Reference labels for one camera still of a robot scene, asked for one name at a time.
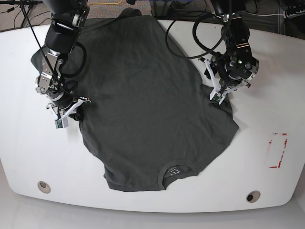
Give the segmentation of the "grey metal frame background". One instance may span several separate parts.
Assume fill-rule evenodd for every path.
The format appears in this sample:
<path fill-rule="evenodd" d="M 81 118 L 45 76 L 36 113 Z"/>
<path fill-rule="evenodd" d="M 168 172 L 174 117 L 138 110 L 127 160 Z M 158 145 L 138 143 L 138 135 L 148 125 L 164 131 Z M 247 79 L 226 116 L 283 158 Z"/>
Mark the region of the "grey metal frame background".
<path fill-rule="evenodd" d="M 171 16 L 171 4 L 173 0 L 150 0 L 152 16 L 159 19 L 166 19 Z"/>

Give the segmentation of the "black tripod stand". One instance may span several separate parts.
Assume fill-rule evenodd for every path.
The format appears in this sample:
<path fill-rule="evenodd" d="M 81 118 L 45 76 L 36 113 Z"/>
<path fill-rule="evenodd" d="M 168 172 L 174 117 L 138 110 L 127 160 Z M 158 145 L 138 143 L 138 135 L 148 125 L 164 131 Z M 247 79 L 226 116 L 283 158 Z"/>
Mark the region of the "black tripod stand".
<path fill-rule="evenodd" d="M 13 19 L 13 28 L 20 29 L 24 28 L 27 16 L 33 10 L 33 8 L 37 5 L 41 5 L 43 2 L 41 0 L 1 0 L 0 5 L 2 6 L 10 6 L 6 11 L 1 11 L 0 14 L 9 14 L 13 12 L 15 9 L 19 8 L 19 12 Z M 23 15 L 22 21 L 19 25 L 16 24 L 17 17 L 19 15 Z"/>

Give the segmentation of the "dark grey T-shirt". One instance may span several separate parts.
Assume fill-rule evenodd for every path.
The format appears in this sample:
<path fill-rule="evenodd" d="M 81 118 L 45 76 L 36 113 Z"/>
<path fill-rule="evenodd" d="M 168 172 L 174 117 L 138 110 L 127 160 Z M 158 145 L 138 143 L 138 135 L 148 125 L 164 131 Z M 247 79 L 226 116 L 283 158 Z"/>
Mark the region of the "dark grey T-shirt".
<path fill-rule="evenodd" d="M 77 76 L 84 145 L 104 164 L 110 189 L 159 191 L 202 172 L 231 143 L 238 125 L 228 99 L 211 87 L 152 16 L 125 9 L 86 22 Z"/>

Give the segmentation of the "red tape rectangle marking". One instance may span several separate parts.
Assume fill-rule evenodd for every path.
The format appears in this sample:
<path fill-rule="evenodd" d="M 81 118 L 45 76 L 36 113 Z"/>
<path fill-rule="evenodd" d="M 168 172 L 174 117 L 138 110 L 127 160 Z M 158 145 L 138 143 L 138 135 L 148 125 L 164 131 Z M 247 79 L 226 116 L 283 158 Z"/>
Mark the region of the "red tape rectangle marking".
<path fill-rule="evenodd" d="M 287 133 L 272 134 L 267 151 L 267 165 L 269 168 L 280 168 L 287 145 L 287 140 Z"/>

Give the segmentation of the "white power strip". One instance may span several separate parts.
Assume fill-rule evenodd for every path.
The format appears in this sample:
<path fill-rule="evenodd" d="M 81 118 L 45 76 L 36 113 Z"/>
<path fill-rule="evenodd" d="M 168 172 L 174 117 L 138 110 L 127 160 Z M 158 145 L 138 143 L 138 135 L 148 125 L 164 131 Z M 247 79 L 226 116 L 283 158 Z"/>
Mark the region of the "white power strip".
<path fill-rule="evenodd" d="M 284 17 L 287 19 L 292 19 L 294 17 L 303 16 L 304 14 L 305 14 L 305 5 L 300 4 L 300 5 L 289 7 L 284 12 Z"/>

